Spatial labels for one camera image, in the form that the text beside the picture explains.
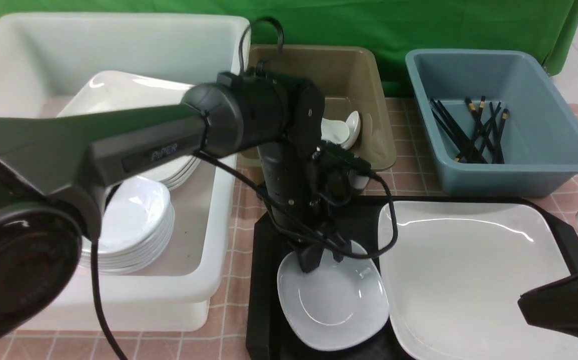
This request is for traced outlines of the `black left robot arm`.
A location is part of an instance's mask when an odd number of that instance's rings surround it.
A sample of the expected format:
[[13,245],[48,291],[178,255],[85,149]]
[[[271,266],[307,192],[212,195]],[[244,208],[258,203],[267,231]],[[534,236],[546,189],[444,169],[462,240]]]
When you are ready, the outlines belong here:
[[97,245],[120,183],[193,155],[235,178],[220,159],[258,148],[266,174],[288,176],[260,197],[280,215],[276,228],[312,253],[352,258],[331,232],[336,177],[369,162],[319,134],[324,96],[308,79],[249,68],[219,73],[180,102],[124,111],[43,118],[0,117],[0,339],[46,309],[78,267],[82,241]]

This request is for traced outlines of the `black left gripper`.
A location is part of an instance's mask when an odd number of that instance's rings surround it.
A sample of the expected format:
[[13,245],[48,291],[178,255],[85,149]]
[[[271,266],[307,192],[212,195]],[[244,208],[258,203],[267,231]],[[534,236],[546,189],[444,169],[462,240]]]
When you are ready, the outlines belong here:
[[341,262],[359,258],[337,227],[334,211],[353,196],[350,173],[368,174],[370,162],[329,141],[303,148],[288,141],[258,147],[275,229],[296,251],[300,269],[319,267],[325,249]]

